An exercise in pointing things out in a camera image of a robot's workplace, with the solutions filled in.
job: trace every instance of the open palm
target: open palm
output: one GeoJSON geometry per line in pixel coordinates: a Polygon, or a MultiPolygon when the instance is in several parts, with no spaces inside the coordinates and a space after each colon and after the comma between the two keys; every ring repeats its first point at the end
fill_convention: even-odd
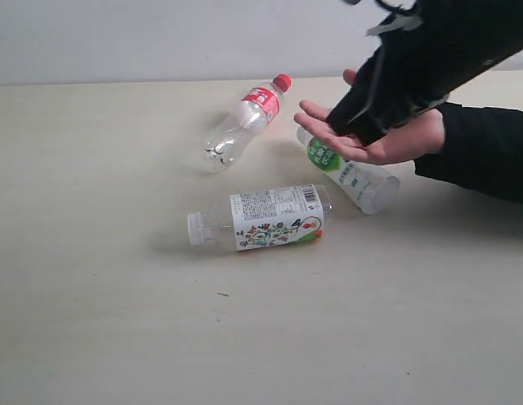
{"type": "MultiPolygon", "coordinates": [[[[344,72],[346,83],[353,85],[355,72],[344,72]]],[[[406,126],[392,129],[382,139],[365,147],[355,137],[339,137],[325,122],[330,110],[311,101],[303,100],[294,120],[315,138],[342,157],[373,165],[392,165],[437,154],[443,147],[445,130],[443,117],[437,110],[424,112],[406,126]]]]}

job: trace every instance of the barcode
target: barcode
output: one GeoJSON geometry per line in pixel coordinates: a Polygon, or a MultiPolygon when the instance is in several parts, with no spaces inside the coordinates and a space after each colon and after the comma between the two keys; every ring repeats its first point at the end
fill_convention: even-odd
{"type": "Polygon", "coordinates": [[[318,196],[314,190],[313,186],[302,187],[303,196],[305,197],[306,202],[308,203],[317,203],[318,196]]]}

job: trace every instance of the green label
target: green label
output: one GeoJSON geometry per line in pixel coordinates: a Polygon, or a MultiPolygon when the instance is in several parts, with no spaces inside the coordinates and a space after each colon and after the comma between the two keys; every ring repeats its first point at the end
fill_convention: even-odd
{"type": "Polygon", "coordinates": [[[323,171],[333,171],[340,168],[340,156],[317,139],[311,139],[307,148],[310,161],[323,171]]]}

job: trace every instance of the clear plastic bottle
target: clear plastic bottle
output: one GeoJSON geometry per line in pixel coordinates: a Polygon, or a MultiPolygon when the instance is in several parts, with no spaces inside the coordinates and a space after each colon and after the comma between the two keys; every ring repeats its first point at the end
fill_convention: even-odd
{"type": "Polygon", "coordinates": [[[192,245],[216,244],[226,251],[318,240],[331,210],[320,185],[245,192],[189,214],[188,235],[192,245]]]}
{"type": "Polygon", "coordinates": [[[306,146],[309,160],[337,183],[363,213],[378,213],[395,200],[400,181],[387,170],[344,159],[302,127],[297,130],[297,139],[306,146]]]}
{"type": "Polygon", "coordinates": [[[291,85],[292,79],[287,74],[279,74],[272,82],[258,84],[208,134],[204,150],[209,171],[226,170],[239,159],[252,139],[278,115],[284,93],[291,85]]]}

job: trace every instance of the black sleeve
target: black sleeve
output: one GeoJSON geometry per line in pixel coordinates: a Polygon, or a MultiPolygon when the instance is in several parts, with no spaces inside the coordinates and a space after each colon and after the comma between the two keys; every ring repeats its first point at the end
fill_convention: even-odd
{"type": "Polygon", "coordinates": [[[440,154],[415,159],[415,173],[523,203],[523,111],[444,103],[440,154]]]}

